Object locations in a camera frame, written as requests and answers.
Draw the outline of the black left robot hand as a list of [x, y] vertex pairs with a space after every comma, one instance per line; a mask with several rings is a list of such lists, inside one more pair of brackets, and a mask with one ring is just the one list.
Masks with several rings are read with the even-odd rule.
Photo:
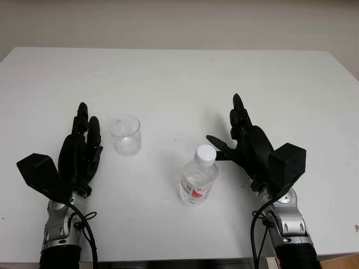
[[91, 195], [89, 186], [100, 160], [103, 147], [96, 116], [88, 116], [88, 107], [81, 102], [73, 119], [72, 132], [62, 145], [58, 158], [58, 172], [72, 191], [83, 197]]

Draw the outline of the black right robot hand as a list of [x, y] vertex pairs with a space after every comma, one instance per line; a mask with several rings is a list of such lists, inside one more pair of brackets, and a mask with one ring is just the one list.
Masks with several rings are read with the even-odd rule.
[[218, 161], [230, 160], [239, 165], [252, 179], [253, 191], [263, 188], [271, 189], [269, 172], [269, 155], [274, 151], [264, 131], [253, 125], [239, 94], [233, 96], [233, 109], [229, 114], [231, 138], [237, 142], [230, 148], [224, 141], [212, 135], [206, 139], [219, 151]]

